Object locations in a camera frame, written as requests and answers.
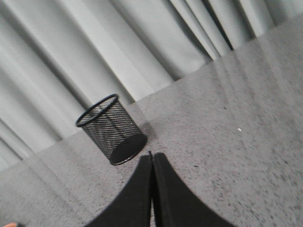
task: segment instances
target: desk surface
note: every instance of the desk surface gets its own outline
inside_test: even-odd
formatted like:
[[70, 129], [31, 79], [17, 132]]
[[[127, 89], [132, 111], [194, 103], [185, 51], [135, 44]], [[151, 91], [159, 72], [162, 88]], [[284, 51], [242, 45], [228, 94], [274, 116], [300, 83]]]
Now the desk surface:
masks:
[[111, 166], [79, 132], [0, 173], [0, 225], [80, 227], [149, 150], [239, 227], [303, 226], [303, 16], [127, 107], [148, 135]]

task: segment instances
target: gray speckled countertop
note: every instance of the gray speckled countertop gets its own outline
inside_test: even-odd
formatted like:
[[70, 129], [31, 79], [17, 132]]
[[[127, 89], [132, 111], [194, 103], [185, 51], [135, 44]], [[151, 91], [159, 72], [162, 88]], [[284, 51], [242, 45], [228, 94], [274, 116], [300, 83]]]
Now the gray speckled countertop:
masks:
[[80, 227], [151, 150], [236, 226], [303, 226], [302, 24], [303, 15], [130, 105], [149, 141], [121, 166], [81, 131], [1, 172], [0, 225]]

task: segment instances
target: curtain fold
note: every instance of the curtain fold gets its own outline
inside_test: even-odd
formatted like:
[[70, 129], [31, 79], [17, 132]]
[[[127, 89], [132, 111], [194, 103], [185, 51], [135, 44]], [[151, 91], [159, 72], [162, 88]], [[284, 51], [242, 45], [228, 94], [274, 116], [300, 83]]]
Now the curtain fold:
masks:
[[301, 0], [0, 0], [0, 170], [303, 12]]

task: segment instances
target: mesh pencil cup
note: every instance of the mesh pencil cup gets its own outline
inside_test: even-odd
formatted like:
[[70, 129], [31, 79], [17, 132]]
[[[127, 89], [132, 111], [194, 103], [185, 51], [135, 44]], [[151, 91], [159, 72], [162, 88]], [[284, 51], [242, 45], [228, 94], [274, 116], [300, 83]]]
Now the mesh pencil cup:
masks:
[[76, 126], [83, 128], [112, 165], [132, 159], [147, 142], [118, 99], [117, 94], [102, 99], [76, 121]]

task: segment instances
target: black object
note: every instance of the black object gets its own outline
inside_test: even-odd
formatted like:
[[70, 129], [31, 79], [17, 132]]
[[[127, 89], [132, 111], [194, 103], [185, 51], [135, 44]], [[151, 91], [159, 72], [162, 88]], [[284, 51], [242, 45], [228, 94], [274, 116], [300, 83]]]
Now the black object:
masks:
[[84, 129], [112, 165], [135, 157], [147, 141], [118, 98], [113, 94], [102, 99], [76, 121], [76, 126]]
[[153, 192], [157, 227], [234, 227], [203, 204], [176, 174], [165, 154], [153, 159]]
[[142, 156], [127, 185], [86, 227], [149, 227], [152, 156]]

